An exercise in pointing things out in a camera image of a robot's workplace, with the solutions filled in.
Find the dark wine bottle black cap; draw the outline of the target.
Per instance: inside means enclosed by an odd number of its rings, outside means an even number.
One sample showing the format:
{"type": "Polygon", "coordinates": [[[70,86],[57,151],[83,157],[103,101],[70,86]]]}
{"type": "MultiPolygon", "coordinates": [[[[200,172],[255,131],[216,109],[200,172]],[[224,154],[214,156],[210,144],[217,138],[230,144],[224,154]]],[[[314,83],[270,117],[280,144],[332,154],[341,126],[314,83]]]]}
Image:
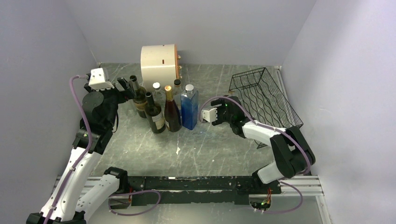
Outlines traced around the dark wine bottle black cap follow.
{"type": "Polygon", "coordinates": [[[145,93],[147,104],[145,105],[145,114],[153,133],[162,133],[165,126],[165,118],[161,106],[154,101],[153,94],[150,91],[145,93]]]}

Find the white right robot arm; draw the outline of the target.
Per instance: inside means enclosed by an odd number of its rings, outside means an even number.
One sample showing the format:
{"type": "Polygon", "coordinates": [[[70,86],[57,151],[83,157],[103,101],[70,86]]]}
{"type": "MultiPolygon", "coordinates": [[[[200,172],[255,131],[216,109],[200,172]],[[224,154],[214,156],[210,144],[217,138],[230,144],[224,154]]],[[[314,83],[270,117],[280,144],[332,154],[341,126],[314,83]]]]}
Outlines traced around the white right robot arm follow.
{"type": "Polygon", "coordinates": [[[209,112],[200,109],[200,121],[214,126],[226,122],[234,134],[271,147],[275,160],[254,172],[257,176],[252,180],[255,192],[264,193],[270,182],[310,172],[316,159],[299,128],[280,128],[259,122],[235,96],[216,96],[207,102],[214,108],[209,112]]]}

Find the dark green silver-capped wine bottle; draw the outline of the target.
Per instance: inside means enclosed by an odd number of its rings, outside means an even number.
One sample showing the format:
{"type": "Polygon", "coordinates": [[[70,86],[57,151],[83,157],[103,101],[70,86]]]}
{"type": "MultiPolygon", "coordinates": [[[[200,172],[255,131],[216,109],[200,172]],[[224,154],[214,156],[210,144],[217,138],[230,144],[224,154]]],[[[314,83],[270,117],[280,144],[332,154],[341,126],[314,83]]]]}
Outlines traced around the dark green silver-capped wine bottle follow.
{"type": "Polygon", "coordinates": [[[138,81],[136,83],[136,85],[138,86],[138,90],[136,91],[137,95],[136,97],[133,99],[133,103],[137,109],[138,115],[141,118],[146,119],[146,113],[145,113],[145,106],[147,104],[147,100],[146,100],[146,89],[143,86],[140,86],[138,81]]]}

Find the clear bottle with cork stopper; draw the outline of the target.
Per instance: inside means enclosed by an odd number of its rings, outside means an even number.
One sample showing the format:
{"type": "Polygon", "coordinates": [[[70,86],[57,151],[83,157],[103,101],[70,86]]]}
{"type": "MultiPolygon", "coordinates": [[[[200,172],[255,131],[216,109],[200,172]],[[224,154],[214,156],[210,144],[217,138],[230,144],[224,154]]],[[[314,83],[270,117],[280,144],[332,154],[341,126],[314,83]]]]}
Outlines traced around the clear bottle with cork stopper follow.
{"type": "Polygon", "coordinates": [[[181,103],[181,80],[180,79],[175,79],[174,80],[174,99],[176,103],[181,103]]]}

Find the blue clear vodka bottle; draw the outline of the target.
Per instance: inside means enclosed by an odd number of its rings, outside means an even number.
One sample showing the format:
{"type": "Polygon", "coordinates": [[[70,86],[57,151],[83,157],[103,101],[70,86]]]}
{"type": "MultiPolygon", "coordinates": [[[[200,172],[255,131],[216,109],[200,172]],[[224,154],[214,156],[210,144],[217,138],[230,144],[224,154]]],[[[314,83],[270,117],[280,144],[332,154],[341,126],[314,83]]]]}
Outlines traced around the blue clear vodka bottle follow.
{"type": "Polygon", "coordinates": [[[182,125],[193,130],[198,118],[199,93],[192,84],[187,84],[181,93],[182,125]]]}

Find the large clear round bottle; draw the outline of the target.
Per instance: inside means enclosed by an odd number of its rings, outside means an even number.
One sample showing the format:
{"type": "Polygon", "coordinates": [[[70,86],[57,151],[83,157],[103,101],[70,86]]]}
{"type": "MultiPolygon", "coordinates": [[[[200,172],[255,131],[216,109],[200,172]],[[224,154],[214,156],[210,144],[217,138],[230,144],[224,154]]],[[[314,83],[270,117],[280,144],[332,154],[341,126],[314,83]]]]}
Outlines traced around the large clear round bottle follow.
{"type": "Polygon", "coordinates": [[[159,82],[155,82],[152,84],[152,87],[154,88],[154,101],[158,103],[161,107],[165,106],[165,101],[166,101],[166,96],[165,96],[165,91],[161,87],[161,84],[159,82]]]}

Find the red wine bottle gold foil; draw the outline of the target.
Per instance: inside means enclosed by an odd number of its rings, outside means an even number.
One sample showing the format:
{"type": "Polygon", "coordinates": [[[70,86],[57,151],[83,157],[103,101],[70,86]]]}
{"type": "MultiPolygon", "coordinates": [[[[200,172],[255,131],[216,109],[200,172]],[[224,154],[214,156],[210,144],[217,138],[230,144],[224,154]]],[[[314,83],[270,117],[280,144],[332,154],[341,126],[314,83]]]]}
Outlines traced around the red wine bottle gold foil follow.
{"type": "Polygon", "coordinates": [[[172,87],[167,85],[165,86],[164,90],[166,97],[164,108],[165,124],[170,132],[175,133],[178,132],[182,127],[180,111],[174,100],[172,87]]]}

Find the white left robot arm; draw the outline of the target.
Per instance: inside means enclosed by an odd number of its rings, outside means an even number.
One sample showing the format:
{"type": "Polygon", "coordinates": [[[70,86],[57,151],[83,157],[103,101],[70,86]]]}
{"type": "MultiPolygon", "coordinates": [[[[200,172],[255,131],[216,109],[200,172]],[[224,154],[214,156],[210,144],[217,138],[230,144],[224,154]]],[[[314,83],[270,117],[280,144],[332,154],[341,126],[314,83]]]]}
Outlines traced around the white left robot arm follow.
{"type": "Polygon", "coordinates": [[[82,101],[75,93],[74,78],[69,81],[82,119],[68,164],[47,203],[38,213],[28,216],[28,224],[86,224],[111,194],[127,193],[130,189],[127,172],[111,167],[98,184],[81,195],[90,172],[113,135],[119,104],[136,97],[135,88],[124,78],[117,80],[122,90],[99,75],[84,75],[83,79],[87,80],[87,94],[82,101]]]}

